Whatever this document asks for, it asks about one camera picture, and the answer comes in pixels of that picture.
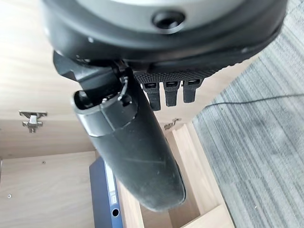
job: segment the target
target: wooden shelf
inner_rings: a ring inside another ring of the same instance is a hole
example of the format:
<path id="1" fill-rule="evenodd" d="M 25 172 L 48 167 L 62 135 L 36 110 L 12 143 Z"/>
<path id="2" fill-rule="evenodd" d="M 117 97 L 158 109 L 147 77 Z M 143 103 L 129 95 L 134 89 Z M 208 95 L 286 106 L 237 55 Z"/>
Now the wooden shelf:
<path id="1" fill-rule="evenodd" d="M 94 161 L 94 152 L 3 160 L 0 227 L 94 228 L 88 168 Z"/>
<path id="2" fill-rule="evenodd" d="M 39 0 L 1 0 L 0 23 L 0 156 L 4 159 L 94 150 L 70 105 L 72 94 L 81 89 L 75 81 L 56 72 L 53 48 L 44 32 Z M 208 105 L 255 59 L 226 67 L 204 79 L 196 101 L 183 102 L 178 90 L 177 105 L 167 107 L 160 83 L 161 110 L 155 112 L 163 128 L 173 118 L 186 124 Z M 35 136 L 22 126 L 26 119 L 18 110 L 46 111 L 44 126 Z"/>
<path id="3" fill-rule="evenodd" d="M 233 228 L 233 222 L 192 123 L 166 135 L 187 199 L 167 212 L 149 211 L 120 185 L 125 228 Z"/>

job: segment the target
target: textured grip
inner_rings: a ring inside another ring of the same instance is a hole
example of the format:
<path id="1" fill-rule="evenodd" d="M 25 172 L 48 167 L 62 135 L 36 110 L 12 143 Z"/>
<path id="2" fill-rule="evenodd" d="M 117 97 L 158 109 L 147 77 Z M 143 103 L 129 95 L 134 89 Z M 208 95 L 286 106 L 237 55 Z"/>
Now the textured grip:
<path id="1" fill-rule="evenodd" d="M 147 93 L 150 106 L 153 111 L 159 111 L 161 109 L 160 98 L 160 84 L 159 83 L 146 83 L 142 85 L 143 90 Z"/>
<path id="2" fill-rule="evenodd" d="M 160 93 L 148 94 L 150 106 L 153 111 L 159 111 L 161 109 L 161 98 Z"/>
<path id="3" fill-rule="evenodd" d="M 201 86 L 204 79 L 183 81 L 184 103 L 192 103 L 195 101 L 196 89 Z"/>
<path id="4" fill-rule="evenodd" d="M 166 105 L 168 107 L 176 106 L 177 91 L 181 85 L 180 81 L 164 82 L 163 88 L 166 95 Z"/>
<path id="5" fill-rule="evenodd" d="M 196 89 L 183 89 L 184 103 L 192 103 L 195 101 Z"/>

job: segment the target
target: mounting bolt hole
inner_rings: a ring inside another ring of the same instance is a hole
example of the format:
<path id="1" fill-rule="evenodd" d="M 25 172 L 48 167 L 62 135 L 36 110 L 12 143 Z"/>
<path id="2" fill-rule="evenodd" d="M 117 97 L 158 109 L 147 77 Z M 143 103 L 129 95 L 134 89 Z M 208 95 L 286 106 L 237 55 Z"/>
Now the mounting bolt hole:
<path id="1" fill-rule="evenodd" d="M 157 13 L 152 22 L 154 26 L 161 29 L 163 33 L 171 34 L 178 32 L 181 27 L 179 26 L 185 20 L 185 15 L 175 11 L 162 11 Z"/>

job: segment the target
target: wooden cabinet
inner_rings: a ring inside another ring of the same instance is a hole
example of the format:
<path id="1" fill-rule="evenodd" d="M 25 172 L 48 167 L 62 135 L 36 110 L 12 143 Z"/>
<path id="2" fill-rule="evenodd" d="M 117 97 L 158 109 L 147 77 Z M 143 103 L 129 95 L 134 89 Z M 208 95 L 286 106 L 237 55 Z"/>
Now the wooden cabinet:
<path id="1" fill-rule="evenodd" d="M 0 1 L 0 227 L 92 228 L 88 167 L 95 152 L 70 106 L 80 86 L 56 73 L 38 5 L 38 0 Z M 183 103 L 180 89 L 177 106 L 166 107 L 161 86 L 161 111 L 155 115 L 162 128 L 173 118 L 181 119 L 164 133 L 188 196 L 182 206 L 154 213 L 119 184 L 126 228 L 233 227 L 189 122 L 253 60 L 205 79 L 191 104 Z M 19 110 L 46 111 L 48 116 L 37 133 L 29 134 Z"/>
<path id="2" fill-rule="evenodd" d="M 173 130 L 167 139 L 186 185 L 186 201 L 152 212 L 118 183 L 124 227 L 233 228 L 193 125 Z M 0 227 L 94 228 L 88 167 L 95 159 L 94 151 L 4 159 Z"/>

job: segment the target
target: cable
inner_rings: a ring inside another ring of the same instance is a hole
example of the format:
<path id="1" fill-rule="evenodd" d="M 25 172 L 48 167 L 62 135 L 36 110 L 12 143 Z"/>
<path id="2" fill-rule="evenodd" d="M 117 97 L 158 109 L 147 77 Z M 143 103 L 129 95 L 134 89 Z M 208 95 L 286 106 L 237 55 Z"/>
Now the cable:
<path id="1" fill-rule="evenodd" d="M 260 101 L 267 101 L 267 100 L 275 100 L 275 99 L 281 99 L 281 98 L 289 98 L 289 97 L 301 97 L 304 96 L 304 94 L 290 94 L 290 95 L 281 95 L 281 96 L 273 96 L 273 97 L 267 97 L 267 98 L 262 98 L 262 99 L 257 99 L 257 100 L 252 100 L 252 101 L 243 101 L 243 102 L 221 102 L 221 103 L 214 103 L 214 104 L 209 104 L 205 106 L 205 108 L 209 108 L 212 106 L 217 106 L 217 105 L 244 105 L 244 104 L 250 104 L 250 103 L 255 103 L 255 102 L 260 102 Z"/>
<path id="2" fill-rule="evenodd" d="M 3 159 L 2 159 L 2 157 L 0 156 L 0 187 L 1 187 L 2 163 L 3 163 Z"/>

